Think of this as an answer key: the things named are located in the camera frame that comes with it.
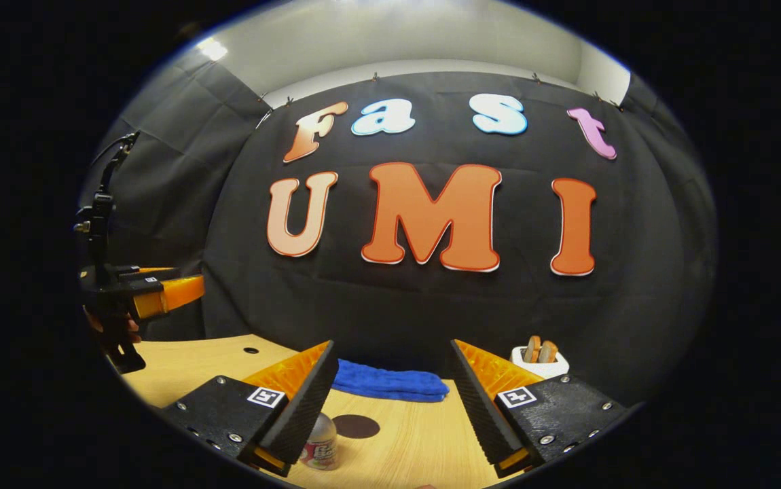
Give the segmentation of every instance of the ceiling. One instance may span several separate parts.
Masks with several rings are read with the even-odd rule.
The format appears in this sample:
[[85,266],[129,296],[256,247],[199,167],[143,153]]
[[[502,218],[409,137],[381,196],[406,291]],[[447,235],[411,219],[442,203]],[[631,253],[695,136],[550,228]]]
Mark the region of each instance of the ceiling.
[[374,72],[537,73],[616,102],[629,86],[629,71],[610,56],[496,0],[293,0],[250,12],[211,38],[226,50],[213,58],[272,107]]

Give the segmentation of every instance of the wooden table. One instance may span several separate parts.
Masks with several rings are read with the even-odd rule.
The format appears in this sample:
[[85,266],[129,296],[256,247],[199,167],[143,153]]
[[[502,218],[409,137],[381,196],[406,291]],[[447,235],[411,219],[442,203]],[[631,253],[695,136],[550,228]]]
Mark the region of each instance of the wooden table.
[[[257,348],[258,353],[244,352]],[[297,353],[255,335],[201,341],[136,344],[146,368],[124,375],[150,405],[164,408],[216,375],[245,378]],[[437,489],[492,486],[501,480],[487,463],[452,380],[442,402],[419,403],[355,396],[331,390],[322,412],[331,418],[359,414],[380,425],[368,439],[338,437],[339,467],[319,471],[292,465],[289,483],[314,488]]]

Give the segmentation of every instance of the black fabric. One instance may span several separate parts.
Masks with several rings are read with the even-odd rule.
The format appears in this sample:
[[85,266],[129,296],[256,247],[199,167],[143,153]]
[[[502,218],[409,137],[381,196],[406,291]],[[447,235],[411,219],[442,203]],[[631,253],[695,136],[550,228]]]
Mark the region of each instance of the black fabric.
[[[477,93],[520,100],[529,121],[525,133],[478,130],[468,104]],[[276,109],[236,158],[208,229],[207,336],[251,332],[298,350],[332,339],[343,359],[447,377],[452,338],[508,357],[513,346],[539,334],[558,344],[574,373],[596,389],[624,405],[645,399],[685,352],[706,306],[714,216],[691,146],[666,130],[667,123],[643,117],[635,93],[620,112],[592,96],[523,78],[421,73],[361,81]],[[393,97],[412,102],[412,129],[351,133],[362,108]],[[326,137],[316,137],[319,149],[283,164],[295,121],[339,101],[349,109]],[[566,114],[577,107],[604,124],[616,160],[589,147]],[[414,164],[434,198],[460,164],[502,172],[493,210],[493,245],[502,260],[496,272],[447,270],[437,254],[419,266],[402,232],[402,263],[362,259],[377,195],[369,170],[392,161]],[[321,242],[297,259],[274,253],[266,238],[270,185],[300,180],[288,220],[297,234],[306,222],[304,180],[326,170],[339,179],[329,190]],[[596,269],[583,278],[549,269],[561,230],[551,189],[558,177],[583,180],[598,193]],[[446,232],[437,253],[449,237]]]
[[[116,202],[111,263],[200,273],[206,231],[230,165],[269,109],[235,75],[199,52],[183,53],[158,69],[98,146],[101,151],[118,137],[141,131],[111,180]],[[80,206],[92,204],[114,151],[90,169]],[[141,325],[140,334],[145,340],[206,338],[202,306],[186,304]]]

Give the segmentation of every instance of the blue towel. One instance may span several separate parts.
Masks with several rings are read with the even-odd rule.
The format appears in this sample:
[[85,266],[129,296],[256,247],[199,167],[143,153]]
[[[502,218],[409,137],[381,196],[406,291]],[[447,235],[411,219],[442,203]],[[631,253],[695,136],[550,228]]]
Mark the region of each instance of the blue towel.
[[343,359],[339,359],[333,387],[358,396],[416,402],[440,402],[449,390],[438,375],[430,372],[391,372]]

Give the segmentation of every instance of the orange letter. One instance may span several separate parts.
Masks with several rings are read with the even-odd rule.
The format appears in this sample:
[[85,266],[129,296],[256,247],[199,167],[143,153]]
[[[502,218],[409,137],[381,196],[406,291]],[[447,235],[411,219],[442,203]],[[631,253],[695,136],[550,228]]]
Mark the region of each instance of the orange letter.
[[453,225],[450,243],[439,255],[446,268],[493,272],[499,267],[499,254],[493,251],[493,191],[502,182],[498,170],[481,164],[459,166],[436,200],[411,164],[379,164],[369,177],[378,183],[378,203],[372,241],[360,253],[364,260],[403,261],[405,251],[397,244],[399,221],[419,264],[427,263]]
[[282,161],[291,163],[295,159],[307,157],[315,152],[315,149],[319,148],[319,144],[315,142],[315,133],[317,132],[320,137],[327,136],[333,127],[333,115],[345,114],[345,111],[348,111],[348,103],[338,102],[301,117],[297,121],[297,136],[294,136],[294,146],[291,146],[291,151],[288,151]]
[[287,257],[301,257],[315,249],[325,227],[327,193],[337,178],[335,171],[323,171],[306,179],[306,187],[312,193],[309,195],[306,227],[297,236],[288,232],[288,208],[291,207],[291,194],[300,186],[300,182],[297,179],[285,179],[270,186],[272,198],[270,216],[267,219],[267,241],[276,253]]
[[559,253],[551,260],[551,270],[556,275],[589,275],[596,266],[589,254],[589,206],[596,190],[574,179],[556,179],[551,186],[562,207]]

